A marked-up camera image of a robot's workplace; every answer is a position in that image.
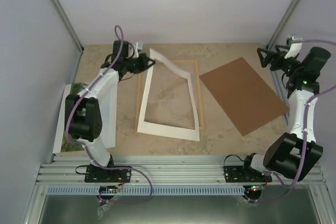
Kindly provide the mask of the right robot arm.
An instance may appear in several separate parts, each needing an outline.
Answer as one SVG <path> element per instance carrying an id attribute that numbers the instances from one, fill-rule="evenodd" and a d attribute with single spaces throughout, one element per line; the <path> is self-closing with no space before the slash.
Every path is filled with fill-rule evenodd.
<path id="1" fill-rule="evenodd" d="M 312 47 L 303 61 L 299 61 L 299 51 L 294 46 L 277 45 L 275 51 L 258 48 L 257 54 L 262 67 L 281 70 L 288 77 L 289 121 L 287 131 L 265 155 L 246 156 L 241 176 L 252 182 L 269 170 L 299 182 L 323 154 L 323 147 L 316 143 L 314 135 L 314 107 L 321 95 L 317 79 L 331 53 L 321 47 Z"/>

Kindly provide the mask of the light wooden picture frame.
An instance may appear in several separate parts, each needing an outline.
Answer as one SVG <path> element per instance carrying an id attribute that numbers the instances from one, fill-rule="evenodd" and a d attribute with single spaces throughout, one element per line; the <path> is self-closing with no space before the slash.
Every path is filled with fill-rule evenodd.
<path id="1" fill-rule="evenodd" d="M 198 60 L 196 59 L 186 59 L 186 60 L 173 60 L 173 63 L 176 65 L 192 65 L 193 70 L 195 73 L 195 77 L 192 78 L 192 81 L 195 83 L 196 95 L 197 98 L 196 104 L 198 105 L 198 119 L 199 119 L 199 130 L 205 130 L 205 118 L 204 118 L 204 109 L 203 109 L 203 99 L 202 99 L 202 91 L 201 91 L 201 83 L 199 78 L 199 67 L 198 67 Z M 135 105 L 135 118 L 134 118 L 134 131 L 137 131 L 138 128 L 138 121 L 140 115 L 140 107 L 142 102 L 142 77 L 144 76 L 143 73 L 138 74 L 138 81 L 137 81 L 137 95 L 136 95 L 136 105 Z"/>

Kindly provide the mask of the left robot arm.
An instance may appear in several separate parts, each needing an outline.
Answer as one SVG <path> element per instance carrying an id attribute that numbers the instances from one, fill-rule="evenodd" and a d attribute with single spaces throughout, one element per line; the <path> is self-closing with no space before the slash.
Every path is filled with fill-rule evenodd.
<path id="1" fill-rule="evenodd" d="M 77 94 L 65 98 L 64 136 L 68 143 L 81 145 L 104 182 L 114 178 L 113 158 L 103 143 L 103 132 L 115 137 L 118 83 L 127 74 L 140 74 L 155 65 L 142 52 L 142 43 L 134 45 L 116 40 L 97 76 Z"/>

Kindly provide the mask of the white photo mat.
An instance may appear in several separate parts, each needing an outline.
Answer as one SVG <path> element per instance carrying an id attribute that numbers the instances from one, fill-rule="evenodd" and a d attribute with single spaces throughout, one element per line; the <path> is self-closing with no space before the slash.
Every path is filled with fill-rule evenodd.
<path id="1" fill-rule="evenodd" d="M 182 127 L 155 124 L 155 123 L 145 121 L 145 113 L 146 113 L 148 97 L 149 97 L 149 92 L 150 92 L 150 87 L 151 87 L 151 81 L 152 81 L 152 76 L 153 76 L 153 67 L 150 67 L 146 75 L 143 97 L 142 97 L 140 112 L 139 112 L 137 131 L 139 133 L 144 133 L 144 134 L 151 134 L 151 135 L 170 137 L 170 138 L 179 138 L 179 139 L 198 142 L 200 140 L 200 127 L 199 127 L 200 123 L 198 119 L 196 100 L 195 100 L 193 87 L 192 87 L 191 74 L 187 71 L 180 69 L 171 60 L 169 60 L 167 57 L 165 57 L 163 54 L 159 53 L 158 51 L 154 50 L 153 48 L 150 48 L 150 58 L 155 61 L 159 61 L 160 63 L 164 64 L 165 67 L 169 69 L 169 71 L 187 80 L 188 93 L 189 93 L 190 100 L 191 100 L 195 127 L 193 129 L 187 129 L 187 128 L 182 128 Z"/>

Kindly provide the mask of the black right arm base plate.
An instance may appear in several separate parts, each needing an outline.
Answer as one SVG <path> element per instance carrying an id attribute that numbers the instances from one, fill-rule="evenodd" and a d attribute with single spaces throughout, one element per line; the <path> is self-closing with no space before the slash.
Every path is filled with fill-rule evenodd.
<path id="1" fill-rule="evenodd" d="M 266 183 L 272 182 L 271 176 L 247 166 L 224 166 L 224 177 L 227 183 Z"/>

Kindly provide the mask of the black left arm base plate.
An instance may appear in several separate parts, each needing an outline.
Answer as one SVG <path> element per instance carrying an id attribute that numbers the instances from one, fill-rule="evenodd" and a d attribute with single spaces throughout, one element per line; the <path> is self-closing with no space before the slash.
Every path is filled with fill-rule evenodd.
<path id="1" fill-rule="evenodd" d="M 106 170 L 89 165 L 86 169 L 84 181 L 86 183 L 128 183 L 131 179 L 131 167 L 125 169 L 117 166 L 115 170 Z"/>

